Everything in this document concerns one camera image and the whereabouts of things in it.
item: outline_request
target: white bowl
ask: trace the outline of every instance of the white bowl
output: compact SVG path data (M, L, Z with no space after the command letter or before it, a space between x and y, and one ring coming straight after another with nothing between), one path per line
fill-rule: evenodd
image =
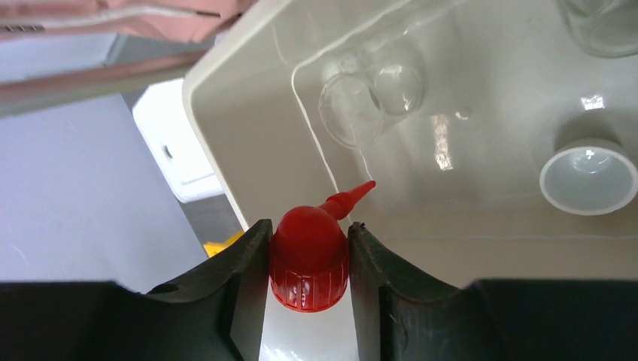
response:
M638 171L616 143L583 139L559 150L540 172L540 189L556 208L596 216L617 211L638 193Z

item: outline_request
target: metal bar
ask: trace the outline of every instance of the metal bar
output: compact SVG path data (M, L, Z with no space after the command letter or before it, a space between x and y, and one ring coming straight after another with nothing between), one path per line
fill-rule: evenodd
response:
M0 84L0 117L123 93L183 77L205 51Z

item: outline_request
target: white plastic container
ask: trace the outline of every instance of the white plastic container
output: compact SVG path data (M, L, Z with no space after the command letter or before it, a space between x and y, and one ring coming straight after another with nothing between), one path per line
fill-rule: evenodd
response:
M415 54L425 97L351 149L328 134L318 101L327 66L358 44ZM566 141L609 134L638 159L636 67L582 52L554 0L262 0L187 75L184 103L245 228L372 178L351 219L451 284L636 279L635 203L579 217L538 184ZM269 299L264 347L355 359L349 302L322 318ZM282 319L290 327L276 329Z

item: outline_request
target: red nozzle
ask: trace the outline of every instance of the red nozzle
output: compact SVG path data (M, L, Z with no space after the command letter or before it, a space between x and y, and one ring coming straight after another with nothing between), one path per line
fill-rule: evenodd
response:
M375 185L371 180L330 196L319 207L296 207L281 218L269 251L272 292L281 304L318 312L341 299L348 284L350 252L337 220Z

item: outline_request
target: red bottle cap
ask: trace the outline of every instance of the red bottle cap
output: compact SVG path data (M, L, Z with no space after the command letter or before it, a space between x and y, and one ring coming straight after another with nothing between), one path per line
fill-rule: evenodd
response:
M281 218L269 251L272 292L281 304L319 312L341 299L348 285L350 250L337 221L375 185L371 180L330 196L319 207L296 207Z

